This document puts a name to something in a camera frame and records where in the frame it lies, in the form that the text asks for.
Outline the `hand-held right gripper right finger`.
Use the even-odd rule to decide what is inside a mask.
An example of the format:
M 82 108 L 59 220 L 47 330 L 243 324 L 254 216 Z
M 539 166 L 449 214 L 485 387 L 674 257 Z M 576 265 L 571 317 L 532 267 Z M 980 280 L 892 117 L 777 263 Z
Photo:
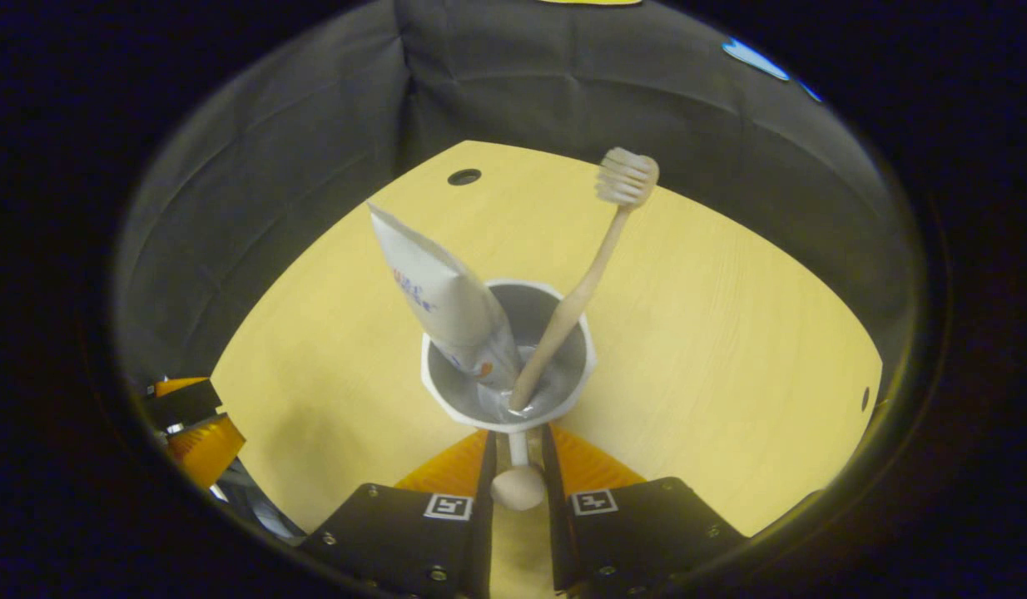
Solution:
M 541 443 L 559 594 L 672 594 L 748 542 L 680 478 L 647 480 L 555 424 Z

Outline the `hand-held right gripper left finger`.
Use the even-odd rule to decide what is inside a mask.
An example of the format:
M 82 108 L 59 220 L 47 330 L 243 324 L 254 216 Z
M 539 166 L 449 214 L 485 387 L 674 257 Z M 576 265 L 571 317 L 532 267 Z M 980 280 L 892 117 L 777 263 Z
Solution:
M 301 551 L 384 598 L 487 598 L 497 436 L 476 430 L 393 486 L 366 483 Z

